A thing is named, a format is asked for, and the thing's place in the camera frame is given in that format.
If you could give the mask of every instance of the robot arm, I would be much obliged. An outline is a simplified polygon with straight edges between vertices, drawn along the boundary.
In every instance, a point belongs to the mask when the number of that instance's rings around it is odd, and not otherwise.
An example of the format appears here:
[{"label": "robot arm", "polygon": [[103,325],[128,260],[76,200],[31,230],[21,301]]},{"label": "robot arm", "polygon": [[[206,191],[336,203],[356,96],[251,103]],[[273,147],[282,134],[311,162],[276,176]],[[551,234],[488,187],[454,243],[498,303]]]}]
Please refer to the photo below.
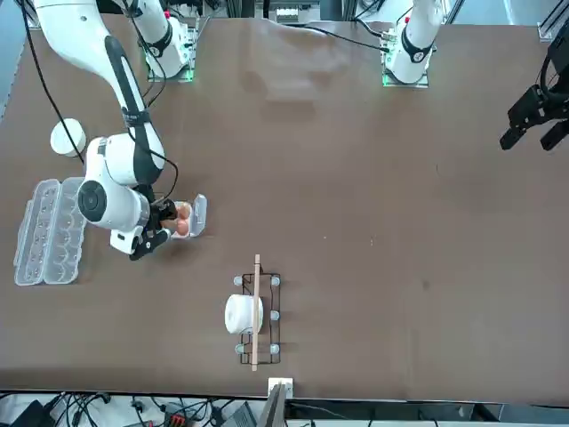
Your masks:
[{"label": "robot arm", "polygon": [[397,45],[388,64],[388,70],[401,83],[413,84],[425,73],[443,18],[441,0],[413,1],[409,22],[397,27]]},{"label": "robot arm", "polygon": [[[157,0],[144,3],[157,4]],[[112,246],[138,259],[168,240],[170,231],[161,229],[160,221],[175,217],[175,207],[170,200],[152,203],[150,186],[164,167],[164,149],[131,65],[120,43],[105,28],[95,0],[36,0],[36,10],[52,49],[79,68],[104,78],[118,99],[127,133],[89,144],[78,204],[89,222],[111,230]],[[146,19],[157,23],[158,34],[164,29],[165,17],[159,6],[152,12],[154,18]]]},{"label": "robot arm", "polygon": [[[559,75],[557,83],[548,88],[546,77],[549,63]],[[541,66],[540,82],[530,86],[508,111],[509,129],[500,138],[502,149],[511,149],[527,130],[550,120],[559,120],[543,137],[541,146],[549,151],[569,133],[569,20],[559,29],[548,48]]]}]

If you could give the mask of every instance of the brown table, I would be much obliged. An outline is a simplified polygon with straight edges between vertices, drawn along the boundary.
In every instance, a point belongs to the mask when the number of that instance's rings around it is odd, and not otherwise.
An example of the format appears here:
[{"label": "brown table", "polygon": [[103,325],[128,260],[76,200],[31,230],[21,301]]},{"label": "brown table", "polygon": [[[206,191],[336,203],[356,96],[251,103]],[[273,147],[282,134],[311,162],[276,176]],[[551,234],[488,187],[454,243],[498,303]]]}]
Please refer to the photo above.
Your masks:
[{"label": "brown table", "polygon": [[[126,21],[107,22],[134,54]],[[34,37],[64,114],[89,138],[122,132],[110,87]],[[205,234],[133,263],[89,227],[76,284],[22,288],[26,200],[82,173],[51,152],[26,49],[0,125],[0,386],[264,395],[291,376],[297,397],[569,403],[569,145],[543,152],[543,127],[498,143],[546,45],[535,28],[457,25],[437,45],[430,89],[385,89],[376,51],[210,22],[195,83],[151,111],[176,198],[209,198]],[[222,313],[255,254],[283,277],[284,344],[252,373]]]}]

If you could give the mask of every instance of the wooden skewer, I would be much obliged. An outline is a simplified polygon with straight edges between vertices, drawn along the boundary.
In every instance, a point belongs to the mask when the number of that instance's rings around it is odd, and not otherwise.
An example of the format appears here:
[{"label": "wooden skewer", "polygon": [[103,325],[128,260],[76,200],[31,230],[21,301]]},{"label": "wooden skewer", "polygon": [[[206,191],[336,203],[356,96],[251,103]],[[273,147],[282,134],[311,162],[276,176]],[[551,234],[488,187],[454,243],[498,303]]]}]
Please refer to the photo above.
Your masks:
[{"label": "wooden skewer", "polygon": [[255,281],[252,293],[252,360],[251,370],[257,370],[259,356],[259,280],[260,255],[255,255]]}]

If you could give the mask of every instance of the black cable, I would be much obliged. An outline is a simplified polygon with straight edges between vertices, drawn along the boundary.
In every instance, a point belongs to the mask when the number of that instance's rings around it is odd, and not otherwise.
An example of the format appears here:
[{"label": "black cable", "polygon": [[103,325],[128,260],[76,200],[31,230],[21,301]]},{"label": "black cable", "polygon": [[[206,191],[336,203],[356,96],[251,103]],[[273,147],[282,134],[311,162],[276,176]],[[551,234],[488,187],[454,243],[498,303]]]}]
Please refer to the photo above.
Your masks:
[{"label": "black cable", "polygon": [[65,406],[65,420],[67,421],[68,427],[71,427],[71,424],[69,423],[69,409],[71,408],[71,405],[69,404],[71,402],[71,397],[68,397],[68,402],[67,405]]},{"label": "black cable", "polygon": [[369,25],[367,25],[365,22],[363,22],[359,18],[356,18],[354,21],[358,24],[361,24],[365,28],[365,31],[370,33],[372,36],[379,37],[379,38],[384,37],[384,35],[381,32],[378,32],[378,31],[371,29]]},{"label": "black cable", "polygon": [[549,55],[545,57],[543,60],[543,64],[541,65],[540,71],[540,88],[546,98],[549,98],[551,101],[555,102],[565,102],[569,100],[569,94],[567,93],[553,93],[549,90],[548,86],[545,83],[545,77],[548,74],[548,67],[549,63],[551,62],[551,58]]},{"label": "black cable", "polygon": [[94,422],[93,419],[91,418],[91,414],[89,413],[89,408],[87,407],[96,398],[97,397],[91,397],[91,399],[89,399],[88,396],[87,397],[83,396],[83,397],[79,397],[79,399],[77,399],[77,396],[73,397],[73,399],[75,400],[75,402],[79,406],[79,409],[74,414],[74,421],[76,420],[76,423],[74,423],[75,426],[77,426],[81,423],[81,417],[83,416],[83,414],[85,414],[85,415],[87,415],[87,419],[89,420],[89,424],[91,425],[91,427],[98,427],[97,423]]},{"label": "black cable", "polygon": [[[180,399],[181,407],[185,407],[186,404],[184,403],[182,398],[179,398],[179,399]],[[188,414],[186,413],[186,411],[184,411],[184,425],[188,425]]]},{"label": "black cable", "polygon": [[[235,402],[235,399],[230,399],[227,402],[225,402],[223,405],[221,405],[220,407],[216,407],[215,409],[217,411],[223,411],[223,409],[225,409],[229,404]],[[212,404],[212,412],[210,413],[210,419],[207,421],[207,423],[205,423],[204,425],[202,425],[202,427],[207,427],[208,425],[210,425],[212,423],[212,419],[213,419],[213,404]]]},{"label": "black cable", "polygon": [[146,424],[145,424],[145,422],[142,420],[142,417],[140,416],[140,412],[139,412],[138,407],[135,405],[136,400],[134,400],[134,396],[131,396],[131,402],[132,402],[132,403],[131,403],[132,409],[134,409],[134,412],[136,412],[136,416],[139,417],[140,425],[144,427]]},{"label": "black cable", "polygon": [[176,183],[178,183],[178,175],[180,174],[180,171],[178,170],[178,166],[177,166],[175,163],[173,163],[173,161],[170,160],[169,158],[167,158],[167,157],[165,157],[165,156],[162,156],[161,154],[156,153],[153,149],[147,149],[146,147],[143,147],[143,146],[141,146],[140,144],[138,144],[138,142],[136,141],[136,139],[135,139],[134,136],[132,135],[131,129],[130,129],[129,127],[126,128],[126,131],[128,132],[128,135],[131,137],[132,141],[133,141],[140,149],[142,149],[143,151],[146,151],[146,153],[149,154],[149,155],[154,155],[154,156],[156,156],[156,157],[158,157],[158,158],[161,158],[162,160],[164,160],[165,162],[167,162],[171,167],[174,168],[175,175],[174,175],[174,182],[173,182],[173,184],[172,184],[172,187],[170,188],[170,191],[168,191],[168,192],[166,193],[166,195],[165,195],[164,197],[162,197],[161,199],[159,199],[159,200],[165,200],[165,199],[167,199],[167,198],[173,193],[174,189],[176,188]]},{"label": "black cable", "polygon": [[156,407],[160,409],[160,412],[166,412],[166,405],[160,405],[158,402],[156,402],[156,398],[154,396],[150,396],[150,400],[152,400],[152,403],[154,403]]},{"label": "black cable", "polygon": [[155,56],[154,53],[152,53],[152,51],[150,50],[150,47],[148,47],[146,40],[144,40],[144,38],[142,37],[142,34],[140,33],[139,27],[138,27],[138,25],[136,25],[136,22],[134,21],[132,14],[128,12],[128,4],[126,3],[126,0],[123,0],[123,4],[124,4],[124,15],[128,16],[130,18],[132,25],[134,26],[134,30],[136,31],[136,34],[139,38],[139,41],[142,44],[142,49],[144,50],[144,52],[150,53],[150,56],[152,56],[152,58],[154,59],[156,64],[158,64],[158,67],[160,67],[160,71],[162,71],[162,76],[163,76],[162,85],[160,86],[160,90],[158,91],[158,93],[156,95],[154,95],[150,99],[150,101],[148,102],[148,106],[150,107],[154,103],[154,101],[156,101],[158,96],[160,96],[160,94],[162,93],[162,91],[164,90],[164,88],[166,86],[166,72],[164,71],[162,64],[160,62],[158,62],[158,58]]},{"label": "black cable", "polygon": [[53,425],[53,427],[57,427],[60,424],[60,421],[63,419],[63,416],[65,416],[68,413],[68,410],[70,407],[72,407],[73,405],[75,405],[75,402],[72,403],[70,406],[66,405],[66,408],[63,410],[63,412],[60,414],[60,416],[58,417],[57,421],[55,422],[55,424]]},{"label": "black cable", "polygon": [[397,25],[397,24],[399,23],[399,21],[400,21],[407,13],[409,13],[409,12],[411,11],[412,8],[413,8],[413,7],[411,6],[409,9],[407,9],[407,10],[403,13],[403,15],[401,15],[401,16],[395,21],[395,25]]},{"label": "black cable", "polygon": [[336,416],[336,417],[341,418],[343,420],[351,420],[351,418],[348,418],[342,414],[338,414],[337,412],[331,411],[330,409],[326,409],[325,407],[313,407],[312,405],[305,405],[303,403],[295,403],[295,402],[291,402],[290,405],[292,407],[305,407],[306,409],[315,409],[316,411],[326,412],[327,414]]},{"label": "black cable", "polygon": [[377,51],[389,53],[389,49],[387,47],[376,46],[375,44],[368,44],[368,43],[364,43],[364,42],[358,42],[357,40],[354,40],[352,38],[347,38],[344,36],[340,36],[339,34],[333,33],[332,31],[328,31],[327,29],[321,29],[318,27],[310,27],[310,26],[304,26],[303,28],[314,29],[315,31],[326,34],[328,36],[336,37],[336,38],[339,38],[341,40],[346,40],[347,42],[351,42],[353,44],[358,44],[360,46],[369,47],[370,49],[375,49]]},{"label": "black cable", "polygon": [[354,20],[360,18],[362,15],[364,15],[364,13],[366,13],[367,11],[369,11],[370,9],[372,9],[377,3],[381,2],[382,0],[375,0],[373,3],[371,3],[369,6],[367,6],[365,9],[363,9],[358,15],[356,15],[356,17],[354,18]]},{"label": "black cable", "polygon": [[29,50],[32,52],[32,57],[34,58],[34,63],[36,64],[37,75],[39,76],[40,82],[42,82],[42,87],[44,88],[45,95],[47,95],[47,99],[50,100],[50,103],[52,104],[52,107],[55,110],[55,114],[57,114],[58,119],[61,121],[63,129],[65,130],[65,133],[67,134],[69,140],[71,141],[71,145],[73,146],[73,149],[77,154],[77,157],[79,157],[81,163],[84,164],[85,161],[83,160],[83,156],[81,156],[81,153],[77,149],[75,141],[73,141],[73,138],[71,138],[71,133],[69,132],[68,126],[65,124],[65,120],[63,120],[63,116],[60,113],[60,109],[57,108],[57,105],[55,104],[55,101],[53,100],[52,95],[50,94],[50,91],[48,91],[47,85],[45,84],[44,73],[42,73],[42,69],[39,66],[39,60],[37,60],[36,49],[34,48],[34,42],[32,41],[32,36],[29,32],[28,19],[26,18],[26,8],[23,5],[23,1],[21,4],[21,16],[24,20],[24,27],[26,27],[26,37],[28,38]]}]

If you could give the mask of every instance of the egg carton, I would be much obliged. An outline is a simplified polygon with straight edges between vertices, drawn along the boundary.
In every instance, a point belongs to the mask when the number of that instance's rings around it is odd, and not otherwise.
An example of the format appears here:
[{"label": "egg carton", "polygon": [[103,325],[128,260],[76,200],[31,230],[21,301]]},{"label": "egg carton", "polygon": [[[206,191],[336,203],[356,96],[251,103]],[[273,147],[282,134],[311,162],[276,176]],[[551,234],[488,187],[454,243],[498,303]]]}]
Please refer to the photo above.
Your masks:
[{"label": "egg carton", "polygon": [[37,184],[18,231],[16,285],[64,285],[77,277],[86,224],[77,205],[82,182],[67,178]]}]

